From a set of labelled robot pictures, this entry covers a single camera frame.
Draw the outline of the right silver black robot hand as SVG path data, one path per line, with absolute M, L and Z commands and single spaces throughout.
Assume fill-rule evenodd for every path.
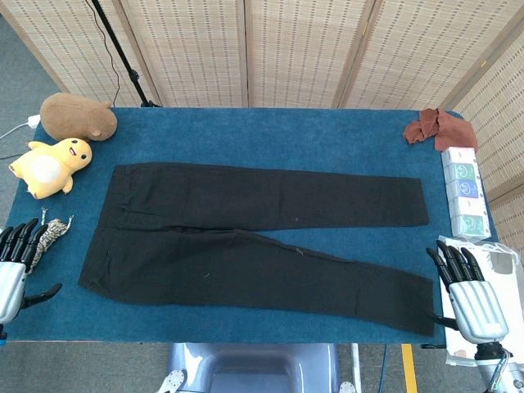
M 475 345 L 502 341 L 509 332 L 495 290 L 484 278 L 477 259 L 466 248 L 456 248 L 436 241 L 437 249 L 427 248 L 445 286 L 454 311 L 453 318 L 429 313 L 429 318 L 446 328 L 460 332 Z

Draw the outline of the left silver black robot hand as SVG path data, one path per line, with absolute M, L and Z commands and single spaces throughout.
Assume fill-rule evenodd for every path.
M 47 291 L 27 296 L 25 286 L 39 241 L 47 231 L 47 225 L 31 219 L 1 232 L 1 328 L 14 320 L 22 309 L 52 299 L 62 288 L 56 283 Z

